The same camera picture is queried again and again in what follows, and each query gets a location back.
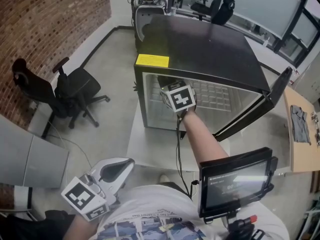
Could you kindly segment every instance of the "black fridge top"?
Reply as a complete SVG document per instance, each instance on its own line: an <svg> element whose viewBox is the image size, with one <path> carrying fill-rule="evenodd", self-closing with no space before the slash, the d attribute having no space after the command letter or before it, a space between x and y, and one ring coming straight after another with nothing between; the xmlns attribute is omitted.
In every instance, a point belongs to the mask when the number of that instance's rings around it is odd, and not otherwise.
<svg viewBox="0 0 320 240"><path fill-rule="evenodd" d="M227 80L235 87L270 92L245 36L224 26L155 15L144 29L140 54L169 57L169 69Z"/></svg>

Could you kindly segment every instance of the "black mini fridge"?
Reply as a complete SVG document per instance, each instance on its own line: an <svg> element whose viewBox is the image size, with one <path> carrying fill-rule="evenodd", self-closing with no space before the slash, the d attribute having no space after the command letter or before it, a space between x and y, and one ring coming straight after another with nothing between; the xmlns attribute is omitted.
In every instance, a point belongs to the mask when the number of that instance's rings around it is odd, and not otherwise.
<svg viewBox="0 0 320 240"><path fill-rule="evenodd" d="M158 76L188 81L196 92L196 113L222 141L272 110L292 74L287 68L269 87L245 36L224 26L159 15L144 34L134 72L145 127L176 129L177 116L162 101Z"/></svg>

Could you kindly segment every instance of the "office chair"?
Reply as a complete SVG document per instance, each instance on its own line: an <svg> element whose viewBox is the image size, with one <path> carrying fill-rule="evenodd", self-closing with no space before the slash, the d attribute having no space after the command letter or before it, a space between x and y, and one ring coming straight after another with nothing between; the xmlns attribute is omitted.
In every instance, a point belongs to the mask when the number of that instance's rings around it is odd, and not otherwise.
<svg viewBox="0 0 320 240"><path fill-rule="evenodd" d="M59 71L57 87L53 92L51 84L35 75L27 68L27 62L18 58L12 65L13 81L28 98L47 103L53 113L59 118L72 117L69 128L75 127L75 121L81 111L83 117L89 116L95 127L99 123L94 120L88 111L87 105L100 101L110 101L106 95L94 97L101 89L100 84L83 68L77 68L68 76L64 73L63 65L69 60L62 59L52 70Z"/></svg>
<svg viewBox="0 0 320 240"><path fill-rule="evenodd" d="M207 0L203 0L203 2L204 3L195 2L193 5L191 5L190 9L200 14L211 15L211 11L215 5L215 0L212 1L210 7L206 6L205 4Z"/></svg>
<svg viewBox="0 0 320 240"><path fill-rule="evenodd" d="M216 15L211 19L211 23L220 26L226 24L234 14L235 6L235 0L223 0L223 4L220 6Z"/></svg>

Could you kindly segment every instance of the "human arm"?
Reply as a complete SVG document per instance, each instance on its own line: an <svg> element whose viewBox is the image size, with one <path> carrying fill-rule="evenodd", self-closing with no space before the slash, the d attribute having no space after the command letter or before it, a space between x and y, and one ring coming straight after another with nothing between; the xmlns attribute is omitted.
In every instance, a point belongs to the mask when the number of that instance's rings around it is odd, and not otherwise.
<svg viewBox="0 0 320 240"><path fill-rule="evenodd" d="M88 240L97 232L98 221L88 222L76 215L65 233L63 240Z"/></svg>
<svg viewBox="0 0 320 240"><path fill-rule="evenodd" d="M189 110L182 122L198 165L201 162L228 157L194 110Z"/></svg>

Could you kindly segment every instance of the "concrete floor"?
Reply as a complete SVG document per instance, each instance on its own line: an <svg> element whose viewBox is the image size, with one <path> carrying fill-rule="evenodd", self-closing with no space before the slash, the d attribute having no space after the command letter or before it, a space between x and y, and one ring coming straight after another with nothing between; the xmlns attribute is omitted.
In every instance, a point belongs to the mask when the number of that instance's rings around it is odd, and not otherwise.
<svg viewBox="0 0 320 240"><path fill-rule="evenodd" d="M137 93L133 90L135 81L133 65L136 56L133 31L117 30L104 42L85 66L85 69L101 84L101 91L98 95L107 95L111 98L109 103L101 101L89 107L92 115L100 124L99 128L95 128L87 117L82 118L81 116L77 119L75 128L72 130L68 128L68 119L56 118L53 122L62 138L77 143L84 150L91 165L101 159L125 157L127 154L138 103ZM270 84L277 78L268 70L264 70L264 73ZM273 114L268 113L248 126L242 132L242 138L238 135L231 138L231 153L240 154L254 148L271 147L281 163L288 163L286 154L289 152L289 140L285 134L286 129L279 131L277 128L275 131L272 127L268 127L270 122L276 125L283 122L281 115L285 113L285 110L283 110L281 102L272 112ZM279 121L274 119L275 114L278 115ZM58 136L52 127L49 134ZM68 141L62 143L60 139L52 137L48 137L48 140L70 150L61 185L63 189L67 181L69 182L74 176L80 177L89 170L90 166L85 155L76 145ZM166 173L172 181L183 187L176 171L136 166L126 183L126 188L155 184L161 173ZM184 177L185 181L189 183L192 181L193 173L185 172ZM309 208L313 198L313 195L309 194L311 173L275 176L272 182L275 188L262 199L262 203L282 219L288 228L290 238L294 239L303 221L303 214ZM46 210L51 209L72 212L70 206L61 198L60 192L61 189L34 188L33 207L42 216Z"/></svg>

